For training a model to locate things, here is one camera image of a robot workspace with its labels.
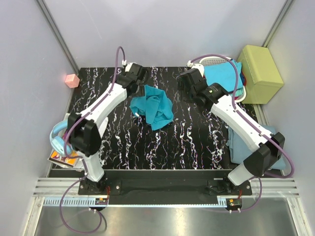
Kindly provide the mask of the teal t shirt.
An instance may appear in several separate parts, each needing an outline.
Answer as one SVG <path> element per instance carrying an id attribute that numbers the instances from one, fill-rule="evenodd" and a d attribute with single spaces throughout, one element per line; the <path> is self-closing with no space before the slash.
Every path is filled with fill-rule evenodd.
<path id="1" fill-rule="evenodd" d="M 144 116 L 153 131 L 159 130 L 174 120 L 172 101 L 165 91 L 144 85 L 144 95 L 132 98 L 130 109 L 136 116 Z"/>

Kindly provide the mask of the stack of papers and books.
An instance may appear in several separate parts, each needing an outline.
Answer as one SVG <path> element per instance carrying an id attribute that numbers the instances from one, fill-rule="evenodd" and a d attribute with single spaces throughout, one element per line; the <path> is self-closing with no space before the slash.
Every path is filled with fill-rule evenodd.
<path id="1" fill-rule="evenodd" d="M 74 158 L 75 156 L 78 156 L 78 154 L 75 151 L 72 151 L 72 153 L 69 156 L 70 158 L 62 157 L 55 150 L 52 150 L 52 153 L 49 156 L 48 161 L 50 161 L 53 164 L 56 164 L 57 167 L 62 167 L 65 169 L 75 169 L 77 171 L 80 171 L 82 168 L 84 168 L 82 160 L 80 158 Z"/>

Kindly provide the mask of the light blue shirt in basket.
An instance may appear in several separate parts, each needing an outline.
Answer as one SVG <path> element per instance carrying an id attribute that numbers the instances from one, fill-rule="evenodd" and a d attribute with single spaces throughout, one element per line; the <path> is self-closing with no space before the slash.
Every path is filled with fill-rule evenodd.
<path id="1" fill-rule="evenodd" d="M 207 85 L 220 84 L 227 92 L 233 93 L 236 82 L 234 67 L 229 63 L 221 63 L 204 67 Z"/>

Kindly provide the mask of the green storage box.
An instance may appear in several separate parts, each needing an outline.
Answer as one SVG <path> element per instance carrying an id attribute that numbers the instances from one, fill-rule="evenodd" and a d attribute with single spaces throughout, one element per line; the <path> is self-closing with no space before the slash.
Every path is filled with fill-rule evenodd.
<path id="1" fill-rule="evenodd" d="M 245 46 L 238 59 L 246 79 L 244 104 L 267 104 L 284 86 L 268 48 Z"/>

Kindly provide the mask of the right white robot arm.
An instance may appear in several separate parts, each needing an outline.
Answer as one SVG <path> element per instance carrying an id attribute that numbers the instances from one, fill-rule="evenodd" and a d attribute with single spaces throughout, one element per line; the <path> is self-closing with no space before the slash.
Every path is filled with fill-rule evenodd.
<path id="1" fill-rule="evenodd" d="M 228 92 L 218 83 L 208 85 L 198 69 L 192 68 L 177 78 L 178 90 L 183 99 L 210 110 L 222 119 L 245 142 L 251 154 L 223 183 L 224 191 L 234 195 L 241 184 L 252 177 L 261 177 L 282 157 L 285 138 L 255 122 L 234 103 Z"/>

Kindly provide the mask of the light blue headphones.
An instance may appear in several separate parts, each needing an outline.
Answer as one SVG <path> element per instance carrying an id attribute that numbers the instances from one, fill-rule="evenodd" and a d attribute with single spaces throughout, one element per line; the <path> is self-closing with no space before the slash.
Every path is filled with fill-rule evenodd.
<path id="1" fill-rule="evenodd" d="M 66 145 L 64 147 L 64 139 L 59 136 L 59 132 L 67 128 L 67 120 L 57 123 L 50 132 L 50 144 L 54 151 L 60 156 L 65 157 L 67 154 L 72 153 L 72 146 Z"/>

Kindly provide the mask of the folded grey-blue t shirt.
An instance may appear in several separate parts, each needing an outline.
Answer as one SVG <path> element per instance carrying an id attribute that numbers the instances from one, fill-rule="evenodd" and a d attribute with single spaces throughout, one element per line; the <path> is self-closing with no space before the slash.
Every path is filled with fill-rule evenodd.
<path id="1" fill-rule="evenodd" d="M 268 125 L 262 126 L 271 133 L 276 133 L 275 127 Z M 246 143 L 231 127 L 228 127 L 227 146 L 229 146 L 231 162 L 234 164 L 241 164 L 248 156 L 252 154 L 252 151 L 248 148 Z M 285 167 L 285 161 L 281 157 L 281 159 L 272 166 L 272 169 L 284 170 Z"/>

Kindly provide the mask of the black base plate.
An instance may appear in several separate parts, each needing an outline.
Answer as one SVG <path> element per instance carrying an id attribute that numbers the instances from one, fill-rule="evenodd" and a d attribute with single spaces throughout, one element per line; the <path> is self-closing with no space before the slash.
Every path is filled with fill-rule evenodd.
<path id="1" fill-rule="evenodd" d="M 234 186 L 228 180 L 230 170 L 106 170 L 98 182 L 80 181 L 78 194 L 110 195 L 138 192 L 200 192 L 212 196 L 250 196 L 249 181 Z"/>

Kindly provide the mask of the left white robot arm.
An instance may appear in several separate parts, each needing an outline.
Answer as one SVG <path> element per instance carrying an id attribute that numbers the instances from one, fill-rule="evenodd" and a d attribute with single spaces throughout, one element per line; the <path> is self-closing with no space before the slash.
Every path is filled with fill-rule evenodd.
<path id="1" fill-rule="evenodd" d="M 114 72 L 113 81 L 106 91 L 88 108 L 71 113 L 67 118 L 65 145 L 69 144 L 83 164 L 84 177 L 89 189 L 100 195 L 108 187 L 98 152 L 108 124 L 108 115 L 131 96 L 143 95 L 149 79 L 147 68 L 134 62 L 123 66 L 120 74 Z"/>

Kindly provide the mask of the pink cube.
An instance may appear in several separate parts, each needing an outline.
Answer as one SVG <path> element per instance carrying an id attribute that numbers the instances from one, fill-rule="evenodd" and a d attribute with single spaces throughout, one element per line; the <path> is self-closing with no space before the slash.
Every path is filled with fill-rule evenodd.
<path id="1" fill-rule="evenodd" d="M 69 74 L 66 76 L 64 82 L 69 88 L 73 89 L 79 86 L 80 79 L 76 74 Z"/>

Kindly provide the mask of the red shirt in basket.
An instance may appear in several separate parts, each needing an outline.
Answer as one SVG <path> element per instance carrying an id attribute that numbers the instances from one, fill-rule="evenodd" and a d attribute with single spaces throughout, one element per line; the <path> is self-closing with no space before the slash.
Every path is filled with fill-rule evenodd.
<path id="1" fill-rule="evenodd" d="M 239 77 L 240 77 L 240 80 L 242 81 L 243 87 L 238 88 L 236 90 L 236 93 L 235 93 L 235 102 L 236 103 L 243 101 L 246 97 L 246 89 L 245 89 L 245 86 L 247 84 L 246 77 L 244 76 L 243 72 L 241 73 L 241 75 Z"/>

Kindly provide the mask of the white perforated laundry basket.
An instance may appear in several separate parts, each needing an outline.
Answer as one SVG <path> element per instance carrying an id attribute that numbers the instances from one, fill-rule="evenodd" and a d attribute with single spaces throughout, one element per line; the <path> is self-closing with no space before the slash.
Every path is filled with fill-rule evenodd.
<path id="1" fill-rule="evenodd" d="M 240 62 L 236 62 L 234 59 L 228 58 L 237 68 L 238 72 L 238 82 L 237 82 L 237 89 L 240 89 L 243 87 L 242 81 L 240 80 L 240 75 L 242 73 L 242 64 Z M 205 57 L 199 61 L 200 64 L 202 64 L 204 67 L 209 65 L 216 65 L 227 62 L 225 59 L 222 59 L 220 57 Z"/>

